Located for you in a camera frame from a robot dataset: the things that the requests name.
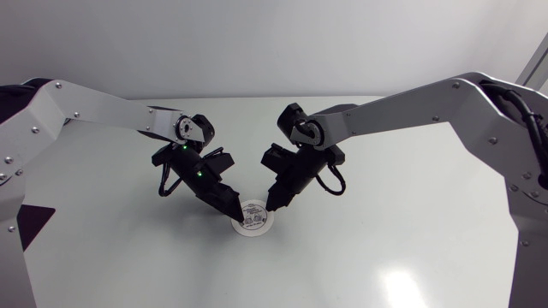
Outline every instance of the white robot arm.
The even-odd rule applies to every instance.
[[[149,107],[66,81],[45,79],[1,86],[0,103],[2,307],[36,307],[16,218],[25,196],[24,166],[55,141],[66,119],[131,128],[169,142],[152,156],[154,165],[164,166],[159,194],[167,196],[185,181],[198,198],[243,221],[238,192],[220,183],[220,174],[234,164],[230,154],[219,148],[200,156],[215,134],[203,115],[190,117],[180,110]],[[164,190],[171,169],[179,180]]]
[[[299,147],[272,145],[262,163],[277,173],[267,210],[287,206],[314,178],[330,193],[345,182],[336,146],[349,137],[448,122],[465,147],[506,180],[509,212],[519,230],[511,307],[548,305],[548,98],[526,87],[469,73],[357,106],[306,115],[291,104],[277,125]],[[319,179],[328,166],[341,181],[334,192]]]

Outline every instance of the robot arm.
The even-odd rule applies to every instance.
[[[238,192],[222,184],[220,174],[234,164],[219,148],[200,155],[215,131],[203,115],[148,107],[60,80],[29,80],[0,86],[0,302],[4,307],[36,307],[16,219],[25,196],[25,164],[52,144],[67,118],[126,127],[169,142],[152,156],[163,165],[160,195],[181,181],[196,196],[237,221],[243,221]],[[164,190],[170,170],[179,176]]]
[[[502,99],[508,95],[527,102],[530,109]],[[277,173],[267,209],[287,206],[325,165],[333,168],[342,163],[344,155],[335,146],[338,142],[447,121],[467,150],[506,180],[509,211],[519,230],[509,305],[546,306],[548,293],[543,286],[548,285],[548,265],[543,257],[548,256],[548,139],[542,115],[548,116],[548,98],[479,73],[463,74],[361,106],[334,106],[313,115],[292,104],[278,119],[278,126],[300,149],[293,153],[273,145],[263,156],[262,163]],[[332,152],[342,159],[329,159]],[[300,168],[302,161],[316,164]]]

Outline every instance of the white tabletop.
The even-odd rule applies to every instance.
[[[266,200],[260,164],[287,104],[308,113],[372,97],[148,101],[204,114],[235,165],[223,183]],[[26,204],[56,214],[25,253],[38,306],[504,307],[517,230],[503,178],[469,154],[448,124],[348,139],[347,192],[315,181],[271,230],[237,234],[184,183],[158,196],[151,155],[165,142],[72,122],[32,161]],[[326,182],[337,181],[325,170]]]

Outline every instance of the white wall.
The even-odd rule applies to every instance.
[[[467,71],[514,81],[546,0],[3,0],[0,84],[125,98],[386,95]]]
[[[540,88],[540,92],[545,94],[545,95],[548,95],[548,82],[546,82],[541,88]]]

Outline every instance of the black cable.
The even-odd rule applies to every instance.
[[[544,129],[541,127],[542,115],[537,115],[531,111],[529,106],[521,98],[520,94],[514,90],[507,89],[500,85],[495,84],[481,84],[481,86],[489,92],[494,92],[500,95],[505,100],[511,102],[520,112],[521,119],[527,126],[529,132],[529,138],[533,144],[534,152],[539,161],[541,174],[546,177],[548,175],[548,153],[543,145],[546,144],[546,136],[541,133]]]
[[[341,182],[341,190],[336,192],[332,189],[330,189],[323,181],[322,178],[319,177],[319,175],[316,175],[316,181],[318,181],[319,185],[322,186],[328,193],[340,196],[344,193],[346,190],[346,181],[344,181],[343,175],[339,172],[336,166],[334,165],[328,165],[327,168],[331,171],[331,173]]]
[[[175,181],[175,183],[173,183],[171,185],[170,188],[168,188],[168,190],[164,190],[165,189],[165,182],[168,180],[168,177],[170,177],[170,170],[171,170],[171,164],[170,163],[165,163],[162,166],[162,180],[160,181],[160,188],[158,189],[158,194],[161,197],[167,197],[167,196],[171,195],[171,193],[179,186],[179,184],[182,181],[182,178],[179,178],[177,181]]]
[[[8,94],[12,94],[12,95],[27,94],[27,93],[32,92],[34,90],[35,90],[35,88],[33,86],[27,86],[27,85],[0,86],[0,93],[8,93]]]

